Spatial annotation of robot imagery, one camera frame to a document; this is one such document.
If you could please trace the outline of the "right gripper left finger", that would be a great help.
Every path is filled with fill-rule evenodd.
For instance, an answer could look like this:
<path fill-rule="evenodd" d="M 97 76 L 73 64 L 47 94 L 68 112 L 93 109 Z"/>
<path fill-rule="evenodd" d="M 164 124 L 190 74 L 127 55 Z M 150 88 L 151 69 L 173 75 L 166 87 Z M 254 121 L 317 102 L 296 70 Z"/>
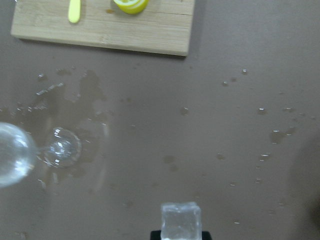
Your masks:
<path fill-rule="evenodd" d="M 149 239 L 150 240 L 161 240 L 161 230 L 153 230 L 150 232 Z"/>

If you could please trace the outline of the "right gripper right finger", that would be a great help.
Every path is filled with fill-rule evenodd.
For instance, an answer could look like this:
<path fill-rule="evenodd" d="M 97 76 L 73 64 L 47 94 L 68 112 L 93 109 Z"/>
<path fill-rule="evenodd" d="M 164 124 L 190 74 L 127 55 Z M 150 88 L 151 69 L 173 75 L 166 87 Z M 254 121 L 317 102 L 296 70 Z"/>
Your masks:
<path fill-rule="evenodd" d="M 202 231 L 201 232 L 201 239 L 202 240 L 212 240 L 212 236 L 209 231 Z"/>

